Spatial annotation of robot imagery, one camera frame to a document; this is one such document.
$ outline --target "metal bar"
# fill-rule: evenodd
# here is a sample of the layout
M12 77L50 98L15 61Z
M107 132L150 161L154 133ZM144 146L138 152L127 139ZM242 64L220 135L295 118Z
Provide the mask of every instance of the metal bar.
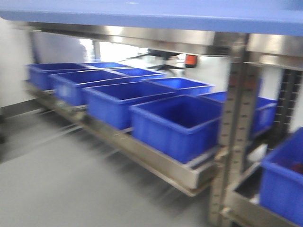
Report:
M103 42L134 45L162 51L228 55L230 46L246 34L214 31L92 26L57 23L15 22L24 29L71 35Z
M197 157L196 160L198 163L194 160L188 164L182 164L133 139L127 131L115 130L89 117L85 111L68 106L62 101L58 101L51 94L40 91L29 83L27 83L27 90L41 104L53 109L59 115L83 127L96 137L120 148L130 159L190 197L198 195L202 190L207 188L216 174L216 166L212 159L214 154L213 149L207 151L210 155L205 155L204 153L200 157Z
M93 46L94 46L95 60L100 61L101 60L100 41L94 40Z
M258 67L244 64L243 84L239 101L239 113L235 122L235 137L229 159L226 165L226 179L224 189L231 183L237 181L241 176L246 164L246 149L248 145L251 122L255 109L255 102L258 89L259 72ZM221 226L229 227L232 222L227 217L222 218Z
M234 140L236 116L238 114L241 85L243 84L243 62L249 59L245 51L247 37L235 42L232 47L232 65L229 75L227 100L224 104L223 118L219 134L220 150L215 157L218 173L212 183L211 200L209 208L209 222L214 226L220 226L222 216L220 211L223 208L226 188L226 174L229 169L230 150Z

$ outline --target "blue crate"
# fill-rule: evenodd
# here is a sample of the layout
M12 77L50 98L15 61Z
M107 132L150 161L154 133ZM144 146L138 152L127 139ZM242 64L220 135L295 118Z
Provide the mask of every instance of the blue crate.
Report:
M83 63L85 66L91 66L92 68L98 69L116 69L116 68L129 68L129 65L123 65L117 62L90 62Z
M115 69L112 71L121 73L127 77L134 77L136 81L140 81L142 79L162 78L166 75L164 72L140 68Z
M132 82L131 79L107 70L61 73L50 77L53 79L54 95L72 106L87 103L83 91L84 87Z
M176 96L131 106L132 136L186 163L217 144L222 105Z
M209 93L214 85L182 77L149 79L146 82L156 83L161 86L172 87L179 95L197 96Z
M262 160L260 205L303 226L303 175L292 170L303 164L303 127Z
M28 65L29 81L41 90L53 90L50 75L65 72L91 70L84 65L75 63L32 64Z
M210 100L223 104L226 101L226 95L226 91L221 91L200 95L200 97L208 98ZM276 100L258 97L250 133L251 137L255 138L270 129L275 118L276 104Z
M131 126L129 106L175 94L172 89L143 82L90 87L85 90L88 114L120 130Z

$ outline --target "wall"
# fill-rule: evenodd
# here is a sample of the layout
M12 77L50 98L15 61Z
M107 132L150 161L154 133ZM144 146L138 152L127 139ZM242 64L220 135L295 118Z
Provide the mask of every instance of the wall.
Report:
M33 33L34 48L40 63L83 63L85 47L79 38L45 32Z
M0 18L0 106L31 99L23 85L25 65L32 63L30 50L28 33Z
M214 92L224 91L227 89L229 70L229 57L200 56L196 68L186 69L186 77L214 84Z

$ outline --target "metal shelf frame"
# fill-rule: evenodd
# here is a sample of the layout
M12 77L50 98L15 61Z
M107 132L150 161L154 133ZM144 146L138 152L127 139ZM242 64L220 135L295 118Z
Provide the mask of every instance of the metal shelf frame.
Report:
M177 10L185 10L186 15L181 15L179 11L175 12L175 15L171 15L169 12L162 12L162 7L159 6L156 6L155 9L159 9L161 12L152 15L148 7L140 8L143 12L146 11L145 14L134 13L135 5L125 5L127 13L124 12L124 8L121 8L123 13L120 14L116 14L117 9L112 8L92 13L94 10L99 10L93 6L87 8L87 12L82 12L82 9L79 12L78 8L74 9L74 12L58 12L46 9L44 6L44 10L39 12L33 10L33 5L31 5L30 11L29 9L21 11L18 7L16 8L14 1L6 0L4 4L8 6L3 7L2 5L2 8L8 10L2 9L0 13L1 16L15 21L26 18L24 19L26 22L17 22L17 24L30 31L72 35L95 41L130 44L171 52L229 55L232 66L220 126L219 148L209 152L210 154L216 153L214 161L212 155L200 157L191 163L192 166L190 164L182 165L132 139L128 134L129 131L117 131L92 120L81 108L75 109L58 102L50 94L41 92L32 86L27 85L27 88L47 108L55 110L97 137L118 146L131 159L185 194L195 196L211 184L209 221L214 226L229 227L236 222L244 227L295 227L296 225L278 215L253 204L247 197L240 194L238 189L260 172L259 169L250 171L249 174L244 175L244 180L241 180L248 149L258 145L257 142L249 140L249 132L257 97L259 71L263 66L270 65L284 69L275 123L272 131L269 132L270 136L266 138L269 151L288 133L303 72L303 37L289 35L303 35L302 29L300 29L303 25L302 6L299 1L289 1L289 4L285 5L280 5L282 1L275 1L273 5L258 1L261 11L255 8L255 10L247 11L250 7L243 6L234 10L226 10L222 7L218 11L216 6L201 7L203 14L191 15L192 11L196 12L197 9L200 9L195 6L203 4L201 1L194 2L196 3L194 6L176 7ZM208 12L205 12L208 9L212 10L212 14L208 15ZM253 11L256 11L256 15L261 12L260 15L263 17L252 15ZM235 12L237 16L230 15L229 12ZM48 21L42 21L41 18L47 18ZM102 20L96 18L107 19L107 23L104 25L90 24L90 21L102 23ZM87 23L85 25L77 23L80 20L86 20ZM203 31L210 30L210 28L218 28L217 31L220 32ZM267 31L275 35L259 34ZM236 186L227 190L229 185ZM261 218L255 220L252 218L252 214L260 215L266 222L258 222Z
M256 163L243 174L239 183L228 187L227 208L222 210L222 215L243 227L298 227L257 204L261 174L262 169Z
M25 83L27 92L33 95L46 108L54 110L69 121L83 127L94 136L112 144L130 159L148 169L164 181L179 189L187 196L193 197L209 187L211 179L216 174L214 155L217 148L212 148L195 158L182 164L171 157L135 140L131 129L116 130L109 125L89 117L85 106L73 107L56 99L52 92L44 92Z
M210 221L216 226L230 227L233 223L244 227L297 226L239 195L237 189L243 183L241 176L243 176L246 162L248 132L257 97L256 82L259 70L268 65L283 69L275 121L272 129L268 132L269 137L266 142L268 144L267 151L270 152L289 133L289 124L302 83L303 68L301 62L303 62L303 58L296 49L302 44L303 40L300 37L250 35L246 51L250 56L257 56L257 61L245 63L242 80L238 79L234 82L241 86L240 98L238 99L240 107L234 108L235 114L237 114L236 120L233 122L235 136L231 138L230 146L226 151L219 153L215 159L219 167L219 174L213 181L213 191L219 184L222 188L220 194L212 193L209 216ZM225 120L229 119L227 114L227 112L223 114L223 124ZM249 177L245 184L249 184L249 182L254 182L254 177ZM234 185L233 190L227 190L229 185ZM250 192L250 187L242 187L241 189L243 193ZM216 198L220 198L219 204L216 203Z

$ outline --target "concrete floor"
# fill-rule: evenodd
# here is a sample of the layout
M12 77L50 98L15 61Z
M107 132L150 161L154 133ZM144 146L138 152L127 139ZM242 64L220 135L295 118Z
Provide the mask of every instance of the concrete floor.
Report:
M54 112L7 119L1 227L208 227L189 198Z

